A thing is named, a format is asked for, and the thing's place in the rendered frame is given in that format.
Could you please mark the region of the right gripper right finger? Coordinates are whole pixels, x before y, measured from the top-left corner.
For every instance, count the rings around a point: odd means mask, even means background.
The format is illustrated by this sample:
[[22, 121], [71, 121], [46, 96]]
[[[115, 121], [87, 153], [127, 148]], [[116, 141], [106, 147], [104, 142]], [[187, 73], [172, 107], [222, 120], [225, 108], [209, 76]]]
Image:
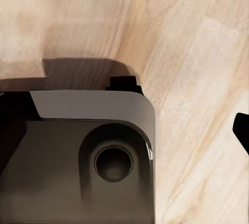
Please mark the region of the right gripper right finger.
[[249, 154], [249, 114], [237, 113], [234, 119], [233, 132]]

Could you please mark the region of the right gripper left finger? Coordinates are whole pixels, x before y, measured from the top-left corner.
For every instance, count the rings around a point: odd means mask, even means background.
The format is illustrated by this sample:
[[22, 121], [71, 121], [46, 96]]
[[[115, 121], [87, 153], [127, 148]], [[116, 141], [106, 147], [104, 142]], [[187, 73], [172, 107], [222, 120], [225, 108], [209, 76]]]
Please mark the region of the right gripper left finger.
[[0, 118], [0, 175], [27, 132], [24, 115]]

